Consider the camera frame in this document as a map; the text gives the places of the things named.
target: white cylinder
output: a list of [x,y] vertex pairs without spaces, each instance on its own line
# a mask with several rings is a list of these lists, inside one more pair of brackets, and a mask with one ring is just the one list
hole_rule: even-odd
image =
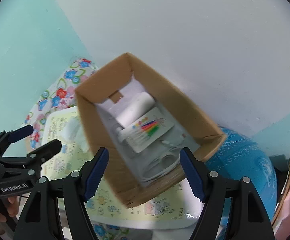
[[116,117],[116,120],[122,127],[126,128],[148,112],[154,104],[154,98],[152,98],[149,93],[142,92],[122,113],[119,114],[118,117]]

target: silver bolt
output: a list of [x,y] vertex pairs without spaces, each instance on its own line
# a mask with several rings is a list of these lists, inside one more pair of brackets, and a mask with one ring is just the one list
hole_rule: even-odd
[[73,172],[71,173],[71,176],[72,176],[73,178],[78,177],[78,176],[79,176],[79,171],[73,171]]
[[44,183],[46,182],[46,178],[45,177],[40,177],[39,178],[39,183]]
[[248,178],[248,177],[243,177],[243,181],[246,182],[246,183],[250,183],[250,178]]
[[209,175],[213,178],[216,178],[218,176],[218,173],[216,171],[210,171]]
[[27,174],[32,176],[32,175],[35,174],[35,171],[34,171],[34,170],[28,170],[28,171],[27,171]]

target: open cardboard box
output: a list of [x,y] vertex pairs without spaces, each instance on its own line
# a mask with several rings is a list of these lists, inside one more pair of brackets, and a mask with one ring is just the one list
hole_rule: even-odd
[[139,206],[185,178],[181,165],[178,165],[170,173],[142,187],[110,139],[95,103],[102,103],[108,98],[116,103],[121,97],[119,90],[130,82],[132,73],[200,145],[193,153],[196,159],[207,161],[226,139],[220,128],[194,102],[134,55],[125,53],[109,62],[77,87],[76,98],[90,147],[94,153],[99,147],[109,150],[105,178],[117,198],[127,207]]

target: blue round object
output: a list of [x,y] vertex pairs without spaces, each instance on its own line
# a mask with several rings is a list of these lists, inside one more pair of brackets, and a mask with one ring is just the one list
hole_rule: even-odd
[[[227,134],[227,139],[206,166],[225,178],[240,180],[244,176],[249,177],[272,219],[277,201],[277,178],[271,161],[250,138],[227,128],[221,129]],[[227,224],[229,210],[230,199],[226,199],[223,225]]]

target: floral pattern cloth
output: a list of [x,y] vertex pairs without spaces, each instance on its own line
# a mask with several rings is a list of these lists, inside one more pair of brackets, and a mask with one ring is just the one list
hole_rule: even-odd
[[91,60],[79,58],[61,74],[53,85],[41,94],[24,121],[24,125],[30,124],[34,128],[30,136],[31,149],[41,146],[44,125],[48,115],[75,106],[75,88],[93,75],[97,69],[97,66]]

